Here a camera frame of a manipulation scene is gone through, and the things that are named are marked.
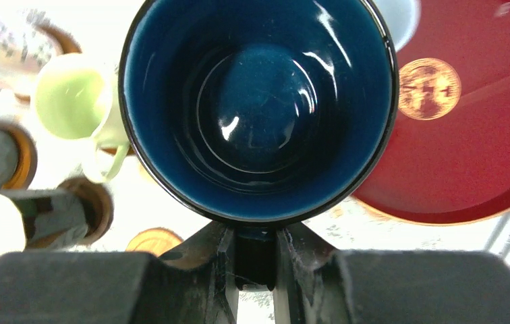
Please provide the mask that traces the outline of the light wood coaster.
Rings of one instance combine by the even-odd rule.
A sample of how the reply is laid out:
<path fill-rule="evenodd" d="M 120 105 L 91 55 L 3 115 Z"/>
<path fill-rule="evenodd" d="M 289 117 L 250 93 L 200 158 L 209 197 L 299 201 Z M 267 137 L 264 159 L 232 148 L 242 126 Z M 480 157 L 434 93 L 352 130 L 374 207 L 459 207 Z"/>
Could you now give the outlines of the light wood coaster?
<path fill-rule="evenodd" d="M 140 232 L 130 240 L 125 250 L 128 252 L 148 252 L 159 257 L 182 242 L 183 239 L 170 229 L 156 227 Z"/>

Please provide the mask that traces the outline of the dark walnut coaster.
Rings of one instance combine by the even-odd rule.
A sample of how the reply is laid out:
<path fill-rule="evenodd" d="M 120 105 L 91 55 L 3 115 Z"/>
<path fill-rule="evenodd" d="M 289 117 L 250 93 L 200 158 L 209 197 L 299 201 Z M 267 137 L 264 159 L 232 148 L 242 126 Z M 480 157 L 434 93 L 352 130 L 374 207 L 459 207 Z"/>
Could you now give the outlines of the dark walnut coaster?
<path fill-rule="evenodd" d="M 60 250 L 89 246 L 100 239 L 113 222 L 113 201 L 109 191 L 84 177 L 65 180 L 58 193 L 72 194 L 68 207 L 63 196 L 42 198 L 35 217 L 25 217 L 27 249 Z"/>

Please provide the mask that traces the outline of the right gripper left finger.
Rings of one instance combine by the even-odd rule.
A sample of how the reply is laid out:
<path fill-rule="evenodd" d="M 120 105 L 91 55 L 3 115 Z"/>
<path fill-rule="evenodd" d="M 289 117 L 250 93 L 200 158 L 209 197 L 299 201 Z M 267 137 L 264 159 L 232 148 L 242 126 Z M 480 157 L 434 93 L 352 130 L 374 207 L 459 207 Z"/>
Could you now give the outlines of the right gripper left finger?
<path fill-rule="evenodd" d="M 233 230 L 212 222 L 162 256 L 0 256 L 0 323 L 234 323 Z"/>

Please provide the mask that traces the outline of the light blue white mug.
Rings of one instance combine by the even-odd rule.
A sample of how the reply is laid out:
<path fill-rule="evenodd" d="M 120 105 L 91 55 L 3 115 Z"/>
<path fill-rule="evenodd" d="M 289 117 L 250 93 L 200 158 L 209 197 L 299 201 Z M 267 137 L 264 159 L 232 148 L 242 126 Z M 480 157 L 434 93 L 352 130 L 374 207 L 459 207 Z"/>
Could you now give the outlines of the light blue white mug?
<path fill-rule="evenodd" d="M 421 18 L 420 0 L 374 0 L 384 19 L 396 52 L 413 38 Z"/>

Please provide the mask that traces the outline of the floral mug orange inside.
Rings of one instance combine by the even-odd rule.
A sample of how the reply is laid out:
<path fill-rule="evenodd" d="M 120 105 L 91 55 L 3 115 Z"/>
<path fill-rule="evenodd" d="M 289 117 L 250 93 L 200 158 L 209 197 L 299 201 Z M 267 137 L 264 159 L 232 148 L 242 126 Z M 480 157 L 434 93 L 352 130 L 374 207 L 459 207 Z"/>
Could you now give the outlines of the floral mug orange inside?
<path fill-rule="evenodd" d="M 36 76 L 63 54 L 59 42 L 36 26 L 0 17 L 0 89 L 29 97 Z"/>

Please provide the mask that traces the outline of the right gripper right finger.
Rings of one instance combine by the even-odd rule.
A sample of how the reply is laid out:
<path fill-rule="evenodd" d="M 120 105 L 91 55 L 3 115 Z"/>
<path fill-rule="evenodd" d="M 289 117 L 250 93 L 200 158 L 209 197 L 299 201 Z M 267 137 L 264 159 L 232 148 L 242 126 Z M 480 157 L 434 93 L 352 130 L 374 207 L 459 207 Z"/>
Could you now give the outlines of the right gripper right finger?
<path fill-rule="evenodd" d="M 278 323 L 510 323 L 510 268 L 487 252 L 339 250 L 277 231 Z"/>

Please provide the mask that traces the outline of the dark blue mug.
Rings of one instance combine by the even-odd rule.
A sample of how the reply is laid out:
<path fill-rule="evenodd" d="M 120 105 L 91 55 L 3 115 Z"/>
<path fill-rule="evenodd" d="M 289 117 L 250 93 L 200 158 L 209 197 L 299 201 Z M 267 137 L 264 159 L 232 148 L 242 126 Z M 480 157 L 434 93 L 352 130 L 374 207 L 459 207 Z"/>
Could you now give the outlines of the dark blue mug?
<path fill-rule="evenodd" d="M 153 179 L 261 238 L 368 177 L 393 129 L 397 81 L 372 1 L 145 1 L 118 87 Z"/>

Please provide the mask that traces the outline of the pale green mug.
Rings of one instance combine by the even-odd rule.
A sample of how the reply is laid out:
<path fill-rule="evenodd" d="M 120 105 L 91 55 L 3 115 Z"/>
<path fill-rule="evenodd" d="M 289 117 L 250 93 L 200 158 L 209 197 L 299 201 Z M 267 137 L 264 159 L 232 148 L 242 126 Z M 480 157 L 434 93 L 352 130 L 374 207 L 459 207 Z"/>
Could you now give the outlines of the pale green mug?
<path fill-rule="evenodd" d="M 30 102 L 46 131 L 81 144 L 82 170 L 91 182 L 118 174 L 130 142 L 112 69 L 83 53 L 56 56 L 38 73 Z"/>

